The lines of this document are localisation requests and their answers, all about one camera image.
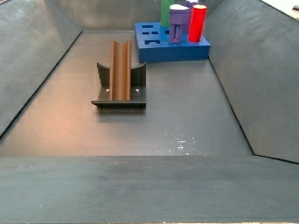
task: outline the blue foam block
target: blue foam block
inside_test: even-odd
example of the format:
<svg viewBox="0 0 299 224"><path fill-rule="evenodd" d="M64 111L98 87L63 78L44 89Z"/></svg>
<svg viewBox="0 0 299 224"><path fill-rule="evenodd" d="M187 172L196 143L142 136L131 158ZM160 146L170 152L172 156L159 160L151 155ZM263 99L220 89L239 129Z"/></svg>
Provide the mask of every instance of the blue foam block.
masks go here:
<svg viewBox="0 0 299 224"><path fill-rule="evenodd" d="M136 23L135 36L139 49L139 62L158 62L174 60L206 60L210 55L211 44L204 37L199 43L188 41L183 34L182 43L168 42L168 28L160 23Z"/></svg>

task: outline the metal floor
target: metal floor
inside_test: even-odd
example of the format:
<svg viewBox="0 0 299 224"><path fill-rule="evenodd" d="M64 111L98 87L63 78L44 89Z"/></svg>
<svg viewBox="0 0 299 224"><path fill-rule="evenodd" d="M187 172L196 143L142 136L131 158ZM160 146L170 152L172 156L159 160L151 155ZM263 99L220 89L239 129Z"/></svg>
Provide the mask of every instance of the metal floor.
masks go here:
<svg viewBox="0 0 299 224"><path fill-rule="evenodd" d="M148 65L146 110L91 104L111 39L80 35L2 139L0 222L299 221L299 166L251 156L208 61Z"/></svg>
<svg viewBox="0 0 299 224"><path fill-rule="evenodd" d="M0 142L0 156L250 156L208 61L147 65L147 108L99 110L96 63L132 31L84 31Z"/></svg>

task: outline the gray metal surface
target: gray metal surface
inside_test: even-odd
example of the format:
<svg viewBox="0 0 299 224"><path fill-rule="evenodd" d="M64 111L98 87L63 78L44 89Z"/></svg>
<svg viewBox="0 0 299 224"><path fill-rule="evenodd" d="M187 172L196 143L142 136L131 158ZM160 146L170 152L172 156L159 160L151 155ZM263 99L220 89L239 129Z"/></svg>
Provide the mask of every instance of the gray metal surface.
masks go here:
<svg viewBox="0 0 299 224"><path fill-rule="evenodd" d="M160 0L52 0L84 30L134 30L134 23L160 21ZM206 0L210 12L223 0Z"/></svg>
<svg viewBox="0 0 299 224"><path fill-rule="evenodd" d="M132 31L86 31L0 142L0 156L251 155L208 61L147 64L147 108L98 110L98 62Z"/></svg>
<svg viewBox="0 0 299 224"><path fill-rule="evenodd" d="M80 34L52 1L0 5L0 135Z"/></svg>
<svg viewBox="0 0 299 224"><path fill-rule="evenodd" d="M298 173L262 157L2 157L0 221L298 223Z"/></svg>
<svg viewBox="0 0 299 224"><path fill-rule="evenodd" d="M210 60L259 155L299 162L299 24L258 0L227 0L207 20Z"/></svg>

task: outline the cylinder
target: cylinder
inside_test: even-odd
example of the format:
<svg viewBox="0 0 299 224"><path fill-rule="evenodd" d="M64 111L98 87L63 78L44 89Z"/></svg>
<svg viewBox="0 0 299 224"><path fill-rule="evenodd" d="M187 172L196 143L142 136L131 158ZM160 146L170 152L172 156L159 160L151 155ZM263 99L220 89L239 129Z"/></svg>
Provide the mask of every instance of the cylinder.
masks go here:
<svg viewBox="0 0 299 224"><path fill-rule="evenodd" d="M207 14L207 7L204 5L196 4L192 6L191 27L188 35L188 40L191 42L199 42L202 40L202 31L203 31L206 14Z"/></svg>
<svg viewBox="0 0 299 224"><path fill-rule="evenodd" d="M162 0L162 27L170 27L170 7L174 0Z"/></svg>
<svg viewBox="0 0 299 224"><path fill-rule="evenodd" d="M190 27L191 27L191 19L192 19L192 6L200 4L199 0L186 0L186 6L188 7L188 11L187 11L187 24L184 26L184 32L188 33L190 32Z"/></svg>
<svg viewBox="0 0 299 224"><path fill-rule="evenodd" d="M170 29L170 43L182 43L183 41L183 29L187 24L188 8L174 4L171 6L171 29Z"/></svg>

